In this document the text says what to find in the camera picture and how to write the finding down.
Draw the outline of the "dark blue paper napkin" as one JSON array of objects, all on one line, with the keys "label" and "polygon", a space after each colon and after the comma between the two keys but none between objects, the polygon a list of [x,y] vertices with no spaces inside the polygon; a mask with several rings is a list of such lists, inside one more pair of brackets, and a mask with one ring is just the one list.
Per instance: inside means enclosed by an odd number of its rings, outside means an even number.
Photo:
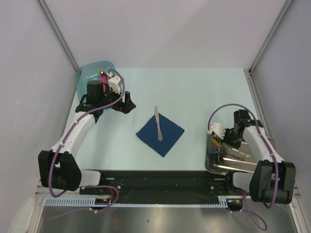
[{"label": "dark blue paper napkin", "polygon": [[147,123],[136,133],[136,136],[147,146],[165,157],[184,133],[184,129],[159,114],[160,130],[163,139],[158,140],[156,117],[152,116]]}]

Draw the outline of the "ornate silver table knife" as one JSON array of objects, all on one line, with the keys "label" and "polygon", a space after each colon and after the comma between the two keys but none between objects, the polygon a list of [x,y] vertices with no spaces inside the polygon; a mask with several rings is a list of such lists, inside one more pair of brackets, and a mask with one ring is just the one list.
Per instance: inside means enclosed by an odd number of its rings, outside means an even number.
[{"label": "ornate silver table knife", "polygon": [[158,107],[155,106],[155,120],[156,120],[156,125],[157,125],[157,138],[159,141],[163,140],[161,128],[160,128],[160,118],[159,118],[159,112],[158,112]]}]

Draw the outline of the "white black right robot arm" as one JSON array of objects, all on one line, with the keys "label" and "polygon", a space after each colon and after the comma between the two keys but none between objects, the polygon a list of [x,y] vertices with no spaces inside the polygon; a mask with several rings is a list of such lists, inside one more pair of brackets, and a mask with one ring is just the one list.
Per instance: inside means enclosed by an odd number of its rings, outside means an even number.
[{"label": "white black right robot arm", "polygon": [[241,189],[250,194],[252,201],[264,204],[290,204],[293,198],[296,175],[295,165],[285,162],[269,142],[262,124],[251,119],[247,110],[234,112],[234,127],[225,130],[223,143],[238,150],[242,142],[249,146],[257,162],[252,174],[234,172],[224,182],[230,195]]}]

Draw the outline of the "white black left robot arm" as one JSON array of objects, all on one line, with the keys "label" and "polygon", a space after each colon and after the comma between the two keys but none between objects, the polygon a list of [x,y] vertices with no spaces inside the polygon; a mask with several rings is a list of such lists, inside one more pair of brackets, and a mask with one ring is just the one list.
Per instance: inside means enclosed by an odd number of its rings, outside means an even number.
[{"label": "white black left robot arm", "polygon": [[81,97],[68,130],[50,150],[43,150],[38,155],[42,186],[48,188],[53,197],[58,196],[54,189],[66,192],[88,186],[97,194],[104,193],[107,181],[98,171],[80,169],[76,154],[105,109],[127,114],[135,107],[122,77],[113,76],[106,83],[101,80],[88,82],[86,94]]}]

